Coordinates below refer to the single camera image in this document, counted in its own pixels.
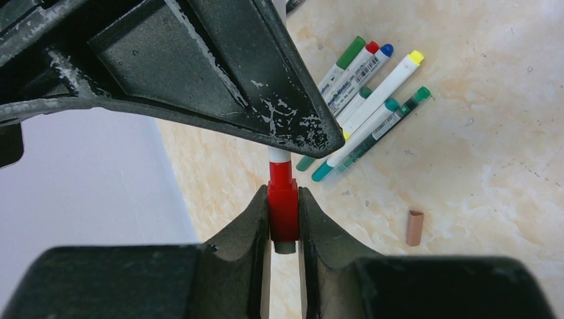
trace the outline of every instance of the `brown cap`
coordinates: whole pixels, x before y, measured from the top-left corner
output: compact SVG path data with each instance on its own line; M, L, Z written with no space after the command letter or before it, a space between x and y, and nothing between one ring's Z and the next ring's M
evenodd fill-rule
M425 214L420 211L409 211L407 220L407 238L408 246L418 246L421 243L421 233L423 232L423 218Z

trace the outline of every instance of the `marble surface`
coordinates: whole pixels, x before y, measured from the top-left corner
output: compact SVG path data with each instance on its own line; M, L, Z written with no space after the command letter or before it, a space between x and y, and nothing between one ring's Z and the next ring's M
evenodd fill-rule
M298 184L384 254L523 261L564 318L564 1L307 0L287 26L315 80L360 35L396 49L370 87L418 49L426 60L394 97L434 94L340 181L310 170ZM158 125L204 241L267 181L266 147ZM426 213L419 247L405 244L409 208ZM299 317L297 256L275 255L271 318Z

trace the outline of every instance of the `barcode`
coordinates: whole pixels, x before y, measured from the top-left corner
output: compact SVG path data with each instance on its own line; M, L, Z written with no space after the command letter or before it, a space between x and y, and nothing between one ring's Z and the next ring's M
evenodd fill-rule
M397 113L393 113L392 115L388 116L388 118L382 124L380 124L374 131L372 131L372 137L377 141L379 138L382 137L382 135L384 135L386 133L386 131L392 125L394 125L394 123L390 124L390 122L392 122L394 120L399 120L399 119L400 119L400 117L398 116Z
M364 67L364 69L363 69L360 73L358 73L358 74L356 75L356 78L355 78L356 83L362 82L362 81L366 78L366 76L368 75L368 73L369 73L370 71L374 70L374 68L379 64L379 62L380 62L380 60L378 60L378 58L376 58L375 56L372 57L372 58L368 61L368 63L367 63L366 66Z

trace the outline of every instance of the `red marker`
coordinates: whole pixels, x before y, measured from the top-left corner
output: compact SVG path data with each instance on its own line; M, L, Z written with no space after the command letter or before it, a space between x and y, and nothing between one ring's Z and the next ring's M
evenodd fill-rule
M299 240L298 186L296 179L292 178L291 153L268 147L268 156L270 237L276 253L295 253L295 241Z

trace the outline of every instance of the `red marker cap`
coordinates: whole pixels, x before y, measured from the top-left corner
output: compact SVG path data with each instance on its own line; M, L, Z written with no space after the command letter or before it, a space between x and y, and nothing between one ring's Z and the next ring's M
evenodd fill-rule
M380 48L378 43L371 41L369 44L366 45L366 50L372 54L375 54L376 51Z

